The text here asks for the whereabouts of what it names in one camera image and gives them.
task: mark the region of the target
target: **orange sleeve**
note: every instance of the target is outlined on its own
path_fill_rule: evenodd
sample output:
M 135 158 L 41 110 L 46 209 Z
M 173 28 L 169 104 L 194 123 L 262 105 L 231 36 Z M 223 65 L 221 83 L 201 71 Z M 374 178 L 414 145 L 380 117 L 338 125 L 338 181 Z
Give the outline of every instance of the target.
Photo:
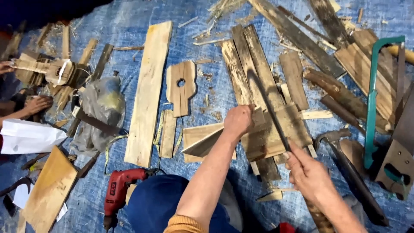
M 208 233 L 196 220 L 182 215 L 174 215 L 168 221 L 164 233 Z

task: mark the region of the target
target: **white plastic bag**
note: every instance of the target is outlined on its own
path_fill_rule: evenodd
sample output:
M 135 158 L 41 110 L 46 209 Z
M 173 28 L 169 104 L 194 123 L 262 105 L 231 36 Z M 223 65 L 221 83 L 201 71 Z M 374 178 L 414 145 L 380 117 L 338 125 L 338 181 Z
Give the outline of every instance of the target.
M 3 136 L 2 154 L 30 154 L 51 152 L 66 134 L 60 129 L 20 119 L 6 119 L 0 131 Z

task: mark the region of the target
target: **hole in wood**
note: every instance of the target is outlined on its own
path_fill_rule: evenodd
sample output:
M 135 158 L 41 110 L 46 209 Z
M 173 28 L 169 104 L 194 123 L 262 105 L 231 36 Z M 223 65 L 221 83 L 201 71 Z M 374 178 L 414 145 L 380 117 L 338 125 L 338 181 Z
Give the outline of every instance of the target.
M 185 80 L 180 78 L 180 80 L 177 81 L 177 86 L 183 87 L 185 85 Z

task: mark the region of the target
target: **drill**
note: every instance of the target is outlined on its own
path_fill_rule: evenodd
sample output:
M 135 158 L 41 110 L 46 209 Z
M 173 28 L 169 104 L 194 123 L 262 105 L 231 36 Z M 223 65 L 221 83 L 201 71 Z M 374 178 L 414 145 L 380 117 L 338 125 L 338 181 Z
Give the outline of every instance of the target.
M 165 172 L 159 168 L 143 169 L 135 168 L 125 171 L 113 171 L 109 178 L 108 189 L 105 197 L 105 217 L 103 221 L 103 227 L 106 232 L 112 227 L 116 227 L 118 219 L 116 214 L 119 209 L 122 209 L 125 205 L 125 199 L 127 196 L 127 190 L 131 184 L 135 184 L 137 180 L 146 180 L 148 177 L 156 174 L 158 171 Z

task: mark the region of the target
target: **hammer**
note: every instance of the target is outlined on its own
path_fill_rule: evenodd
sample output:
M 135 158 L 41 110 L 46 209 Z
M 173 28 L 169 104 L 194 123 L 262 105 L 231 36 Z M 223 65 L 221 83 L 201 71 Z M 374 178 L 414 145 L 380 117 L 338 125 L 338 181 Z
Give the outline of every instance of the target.
M 349 136 L 351 136 L 349 129 L 340 129 L 338 131 L 329 131 L 327 133 L 323 133 L 316 138 L 315 149 L 318 150 L 321 140 L 324 140 L 331 146 L 339 163 L 339 166 L 344 170 L 344 172 L 342 172 L 340 169 L 342 175 L 347 181 L 350 190 L 355 194 L 355 197 L 358 199 L 358 201 L 361 202 L 362 207 L 369 220 L 375 225 L 388 226 L 388 219 L 382 211 L 381 207 L 372 196 L 371 192 L 365 185 L 365 182 L 359 175 L 354 165 L 351 163 L 351 161 L 349 161 L 341 149 L 339 140 L 341 137 Z

